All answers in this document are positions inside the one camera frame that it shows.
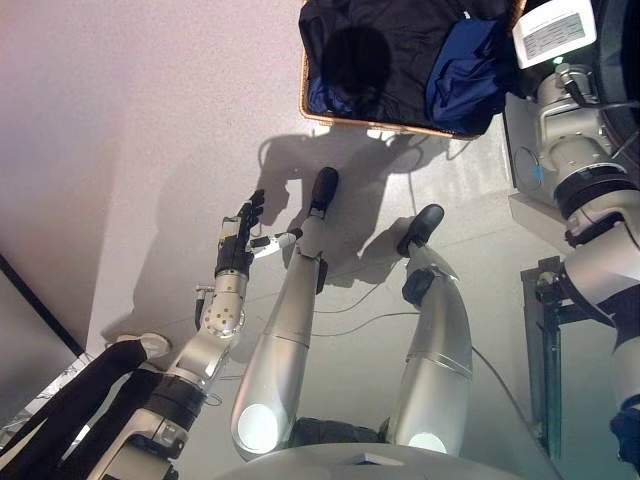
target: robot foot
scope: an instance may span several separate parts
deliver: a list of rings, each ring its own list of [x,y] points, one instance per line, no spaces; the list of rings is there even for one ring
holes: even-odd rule
[[[429,241],[433,231],[440,225],[444,217],[444,209],[435,203],[424,207],[413,219],[409,230],[398,243],[396,250],[403,257],[409,258],[409,244],[415,243],[421,247]]]
[[[318,172],[311,193],[310,215],[315,211],[316,215],[320,214],[324,218],[327,208],[329,208],[329,204],[338,189],[339,178],[338,171],[331,167],[324,167]]]

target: circular light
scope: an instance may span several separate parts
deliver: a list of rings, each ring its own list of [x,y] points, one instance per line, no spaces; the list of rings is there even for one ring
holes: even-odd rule
[[[238,437],[253,453],[268,453],[278,444],[278,422],[266,405],[247,407],[238,420]]]

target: dark blue clothing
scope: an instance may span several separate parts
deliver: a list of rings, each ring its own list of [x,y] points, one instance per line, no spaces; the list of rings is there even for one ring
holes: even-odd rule
[[[439,128],[465,135],[484,133],[504,111],[505,94],[517,90],[515,48],[499,20],[456,23],[429,77],[426,116]]]

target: wicker basket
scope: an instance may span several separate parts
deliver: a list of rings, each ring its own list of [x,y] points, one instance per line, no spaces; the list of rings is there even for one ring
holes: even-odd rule
[[[509,26],[509,31],[513,28],[513,25],[518,21],[522,12],[524,11],[527,0],[515,0],[513,4],[512,17]],[[396,123],[379,123],[379,122],[369,122],[367,120],[353,120],[350,118],[340,118],[332,115],[330,113],[326,114],[318,114],[309,111],[309,59],[307,58],[307,53],[302,51],[302,69],[300,73],[300,96],[299,96],[299,104],[298,108],[300,109],[300,113],[303,117],[308,118],[309,120],[315,120],[324,126],[332,126],[332,125],[348,125],[352,127],[360,127],[367,128],[373,130],[386,130],[390,132],[396,133],[417,133],[421,135],[437,135],[440,137],[446,138],[457,138],[461,140],[472,140],[476,138],[476,136],[465,136],[465,135],[456,135],[454,133],[445,131],[445,130],[437,130],[433,128],[426,127],[412,127],[409,125],[399,125]]]

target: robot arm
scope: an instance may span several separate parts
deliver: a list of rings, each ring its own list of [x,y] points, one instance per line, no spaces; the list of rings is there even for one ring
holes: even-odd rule
[[[613,383],[621,414],[612,429],[621,458],[640,472],[638,455],[625,454],[625,443],[626,450],[640,448],[637,434],[628,444],[628,432],[640,431],[640,191],[612,161],[600,128],[593,128],[600,124],[599,113],[585,108],[585,99],[595,100],[585,68],[559,65],[541,84],[538,98],[543,187],[575,247],[558,281],[588,315],[604,316],[617,329]]]

